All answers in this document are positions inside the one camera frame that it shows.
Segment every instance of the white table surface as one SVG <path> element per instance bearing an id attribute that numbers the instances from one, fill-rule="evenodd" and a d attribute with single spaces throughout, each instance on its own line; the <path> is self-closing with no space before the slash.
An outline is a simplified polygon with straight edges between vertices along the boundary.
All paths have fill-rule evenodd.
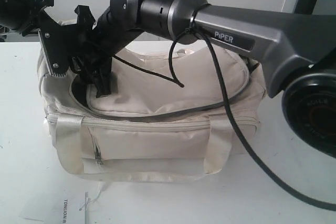
<path id="1" fill-rule="evenodd" d="M 197 49 L 198 43 L 184 48 Z M 167 50 L 169 41 L 133 42 L 138 52 Z M 35 42 L 0 43 L 0 223 L 41 223 L 20 218 L 29 199 L 71 192 L 94 196 L 96 182 L 67 174 L 43 127 L 37 89 Z M 298 139 L 281 113 L 281 97 L 264 99 L 262 127 L 253 147 L 290 185 L 336 202 L 336 159 Z M 89 206 L 87 223 L 336 223 L 336 214 L 308 206 L 274 184 L 247 154 L 191 184 L 111 183 Z"/>

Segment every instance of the bag strap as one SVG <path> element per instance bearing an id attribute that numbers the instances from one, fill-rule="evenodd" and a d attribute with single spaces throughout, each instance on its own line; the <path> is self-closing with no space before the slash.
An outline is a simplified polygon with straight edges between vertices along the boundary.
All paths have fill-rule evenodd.
<path id="1" fill-rule="evenodd" d="M 62 167 L 70 174 L 88 180 L 98 181 L 133 181 L 133 182 L 192 182 L 205 175 L 218 173 L 226 163 L 231 146 L 232 132 L 225 131 L 223 115 L 210 116 L 210 136 L 204 159 L 204 174 L 187 176 L 160 172 L 100 172 L 85 173 L 84 162 L 81 158 L 81 129 L 83 116 L 61 114 L 56 123 L 55 147 Z"/>

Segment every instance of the white table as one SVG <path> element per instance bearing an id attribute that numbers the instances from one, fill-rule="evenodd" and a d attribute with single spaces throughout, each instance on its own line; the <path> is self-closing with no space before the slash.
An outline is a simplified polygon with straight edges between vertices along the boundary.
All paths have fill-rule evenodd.
<path id="1" fill-rule="evenodd" d="M 134 42 L 138 52 L 168 49 L 169 41 Z M 198 43 L 187 48 L 200 48 Z M 0 44 L 0 223 L 40 223 L 19 214 L 42 192 L 94 196 L 96 182 L 67 174 L 43 128 L 35 42 Z M 264 99 L 263 126 L 253 147 L 290 185 L 336 202 L 336 160 L 310 148 L 286 125 L 281 97 Z M 269 114 L 269 108 L 276 113 Z M 336 214 L 308 206 L 274 184 L 247 154 L 223 171 L 191 184 L 112 183 L 88 211 L 87 223 L 335 223 Z"/>

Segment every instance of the white bag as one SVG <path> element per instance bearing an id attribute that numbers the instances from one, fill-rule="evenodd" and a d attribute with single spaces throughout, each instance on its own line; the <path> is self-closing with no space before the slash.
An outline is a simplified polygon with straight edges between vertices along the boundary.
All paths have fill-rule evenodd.
<path id="1" fill-rule="evenodd" d="M 250 76 L 239 55 L 214 48 L 235 119 L 250 140 L 265 95 L 261 68 Z M 168 53 L 124 49 L 118 56 L 170 76 Z M 187 182 L 218 173 L 232 145 L 236 152 L 241 146 L 222 106 L 210 52 L 180 50 L 173 64 L 184 88 L 113 60 L 112 94 L 96 98 L 89 86 L 85 106 L 73 93 L 76 75 L 50 76 L 41 56 L 39 88 L 63 168 L 85 179 L 140 182 Z"/>

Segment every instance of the bag handle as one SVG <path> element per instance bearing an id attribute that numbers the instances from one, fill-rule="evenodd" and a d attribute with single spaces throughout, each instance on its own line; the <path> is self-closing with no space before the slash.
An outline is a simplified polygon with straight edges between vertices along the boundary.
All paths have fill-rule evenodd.
<path id="1" fill-rule="evenodd" d="M 56 123 L 56 150 L 62 167 L 70 174 L 80 178 L 98 181 L 133 181 L 133 182 L 192 182 L 205 175 L 218 173 L 226 163 L 232 147 L 232 132 L 227 134 L 223 115 L 210 116 L 210 136 L 204 159 L 204 174 L 187 176 L 159 172 L 101 172 L 85 173 L 81 158 L 81 128 L 83 116 L 61 114 Z"/>

